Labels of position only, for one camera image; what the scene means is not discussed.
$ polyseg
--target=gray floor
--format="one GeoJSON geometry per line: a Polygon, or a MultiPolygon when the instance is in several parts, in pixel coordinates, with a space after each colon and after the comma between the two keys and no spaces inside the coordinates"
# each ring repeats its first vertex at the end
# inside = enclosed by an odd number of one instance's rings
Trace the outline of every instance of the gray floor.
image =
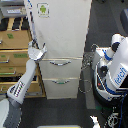
{"type": "MultiPolygon", "coordinates": [[[[90,55],[92,44],[110,46],[111,37],[115,33],[126,36],[120,23],[120,13],[128,7],[128,1],[121,3],[120,0],[106,0],[104,4],[100,4],[100,1],[93,0],[92,2],[85,47],[86,55],[90,55]]],[[[85,69],[81,72],[79,85],[81,91],[85,89],[85,94],[79,91],[77,99],[67,100],[25,99],[20,128],[36,128],[45,125],[79,125],[83,128],[92,128],[91,115],[98,117],[103,128],[106,120],[102,117],[101,111],[96,109],[98,103],[93,96],[91,84],[88,82],[91,81],[90,67],[86,68],[83,65],[83,68],[85,69]]]]}

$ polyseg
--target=cabinet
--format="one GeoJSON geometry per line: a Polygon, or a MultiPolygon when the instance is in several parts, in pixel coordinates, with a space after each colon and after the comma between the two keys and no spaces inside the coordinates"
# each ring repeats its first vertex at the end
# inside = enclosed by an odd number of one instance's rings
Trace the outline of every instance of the cabinet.
{"type": "Polygon", "coordinates": [[[40,62],[47,99],[77,98],[91,0],[24,0],[31,31],[48,52],[40,62]]]}
{"type": "MultiPolygon", "coordinates": [[[[13,30],[15,18],[9,18],[7,30],[0,31],[0,97],[8,88],[18,81],[26,71],[28,61],[28,43],[31,41],[30,30],[21,30],[23,18],[20,20],[19,30],[13,30]]],[[[26,97],[45,97],[39,65],[35,77],[27,91],[26,97]]]]}

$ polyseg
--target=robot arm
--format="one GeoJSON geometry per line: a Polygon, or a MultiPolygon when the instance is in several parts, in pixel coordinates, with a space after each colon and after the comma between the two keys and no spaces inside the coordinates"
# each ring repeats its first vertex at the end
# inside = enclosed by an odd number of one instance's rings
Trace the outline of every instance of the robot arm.
{"type": "Polygon", "coordinates": [[[25,94],[35,75],[36,63],[41,61],[45,53],[47,52],[45,45],[43,46],[43,49],[36,49],[35,47],[33,47],[33,45],[34,42],[31,41],[28,48],[30,59],[26,63],[25,74],[15,85],[11,86],[7,91],[9,100],[15,107],[19,107],[23,103],[25,94]]]}
{"type": "Polygon", "coordinates": [[[33,80],[35,75],[36,63],[34,60],[29,59],[26,64],[26,72],[25,74],[19,79],[19,81],[10,87],[7,91],[8,97],[11,98],[11,102],[14,106],[23,103],[25,94],[33,80]]]}

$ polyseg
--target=white robot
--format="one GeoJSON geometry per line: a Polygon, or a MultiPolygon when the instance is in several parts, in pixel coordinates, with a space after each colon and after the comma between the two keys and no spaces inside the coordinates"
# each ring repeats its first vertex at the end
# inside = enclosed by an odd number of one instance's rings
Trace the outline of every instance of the white robot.
{"type": "Polygon", "coordinates": [[[33,47],[34,42],[29,43],[29,60],[26,63],[26,72],[19,81],[7,91],[8,99],[0,102],[0,128],[16,128],[20,123],[21,105],[25,94],[34,78],[36,63],[44,57],[47,52],[46,46],[43,49],[33,47]]]}
{"type": "Polygon", "coordinates": [[[111,47],[96,48],[94,93],[102,103],[115,106],[128,91],[128,37],[112,36],[111,47]]]}

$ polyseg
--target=freezer drawer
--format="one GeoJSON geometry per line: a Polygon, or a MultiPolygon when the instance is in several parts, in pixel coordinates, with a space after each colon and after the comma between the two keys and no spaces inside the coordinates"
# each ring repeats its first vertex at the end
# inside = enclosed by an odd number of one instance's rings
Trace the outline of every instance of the freezer drawer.
{"type": "Polygon", "coordinates": [[[0,66],[26,66],[28,50],[0,50],[0,66]]]}
{"type": "MultiPolygon", "coordinates": [[[[15,85],[16,83],[17,82],[9,82],[9,81],[0,82],[0,94],[6,93],[9,87],[15,85]]],[[[40,91],[41,88],[39,86],[39,78],[37,77],[35,81],[32,81],[27,92],[31,93],[31,92],[40,92],[40,91]]]]}
{"type": "MultiPolygon", "coordinates": [[[[0,77],[14,77],[22,76],[26,72],[26,67],[0,67],[0,77]]],[[[36,68],[35,75],[39,75],[39,71],[36,68]]]]}
{"type": "Polygon", "coordinates": [[[44,79],[47,99],[77,98],[79,79],[44,79]]]}
{"type": "Polygon", "coordinates": [[[80,77],[82,59],[48,60],[40,62],[42,78],[80,77]]]}

